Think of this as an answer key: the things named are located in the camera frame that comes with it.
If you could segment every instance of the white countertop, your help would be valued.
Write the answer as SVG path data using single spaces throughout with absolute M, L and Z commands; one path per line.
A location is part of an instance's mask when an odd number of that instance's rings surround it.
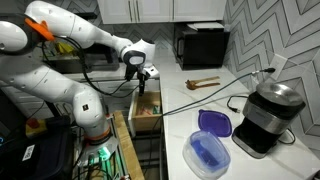
M 186 88 L 186 80 L 196 80 L 212 76 L 220 76 L 220 86 L 202 88 L 191 91 Z M 202 99 L 227 83 L 235 77 L 224 67 L 220 69 L 198 70 L 198 71 L 172 71 L 160 74 L 160 86 L 162 94 L 163 111 L 168 112 L 188 103 Z M 189 109 L 179 114 L 164 117 L 164 129 L 166 140 L 167 164 L 169 179 L 199 179 L 185 163 L 182 149 L 187 138 L 199 130 L 198 111 L 214 110 L 225 113 L 231 121 L 234 129 L 243 120 L 242 113 L 234 113 L 227 106 L 230 95 L 248 94 L 246 87 L 239 81 L 206 100 L 206 104 Z M 234 98 L 231 106 L 242 110 L 246 99 Z M 254 159 L 230 137 L 220 138 L 228 149 L 231 163 L 224 179 L 308 179 L 320 170 L 320 160 L 297 139 L 294 145 L 288 146 L 278 144 L 273 151 L 263 159 Z

